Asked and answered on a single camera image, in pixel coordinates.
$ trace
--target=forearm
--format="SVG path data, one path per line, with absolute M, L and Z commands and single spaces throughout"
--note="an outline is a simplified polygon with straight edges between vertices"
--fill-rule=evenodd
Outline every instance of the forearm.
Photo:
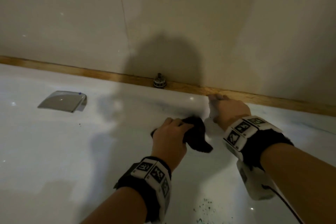
M 288 144 L 275 144 L 260 163 L 306 224 L 336 223 L 336 168 Z
M 147 208 L 140 194 L 129 187 L 117 189 L 81 224 L 143 224 Z

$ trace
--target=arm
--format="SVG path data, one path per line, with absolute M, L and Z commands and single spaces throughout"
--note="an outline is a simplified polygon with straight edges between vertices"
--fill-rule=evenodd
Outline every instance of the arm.
M 192 127 L 191 124 L 183 124 L 181 119 L 167 118 L 153 135 L 151 156 L 163 160 L 173 172 L 187 153 L 183 136 Z M 147 212 L 141 195 L 133 188 L 122 187 L 81 224 L 142 224 L 146 220 Z
M 288 144 L 275 144 L 261 165 L 306 224 L 336 223 L 336 168 Z

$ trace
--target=wristband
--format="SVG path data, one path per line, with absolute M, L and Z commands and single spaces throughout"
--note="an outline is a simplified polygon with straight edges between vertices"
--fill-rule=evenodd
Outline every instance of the wristband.
M 171 171 L 166 162 L 151 156 L 143 158 L 119 179 L 115 188 L 121 187 L 139 192 L 147 207 L 146 222 L 163 221 L 171 191 Z
M 264 150 L 276 143 L 293 143 L 282 134 L 282 130 L 258 116 L 243 117 L 225 131 L 226 147 L 249 167 L 259 167 Z

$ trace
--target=wall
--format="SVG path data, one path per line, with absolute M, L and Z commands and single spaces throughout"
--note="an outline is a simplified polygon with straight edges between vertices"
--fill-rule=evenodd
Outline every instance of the wall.
M 0 6 L 4 55 L 336 105 L 334 0 Z

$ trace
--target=person's right arm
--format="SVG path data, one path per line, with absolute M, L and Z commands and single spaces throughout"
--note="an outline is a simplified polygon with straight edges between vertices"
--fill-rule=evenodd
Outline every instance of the person's right arm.
M 211 95 L 224 131 L 241 117 L 250 116 L 242 101 Z M 263 151 L 261 166 L 306 224 L 336 223 L 336 167 L 289 144 L 278 143 Z

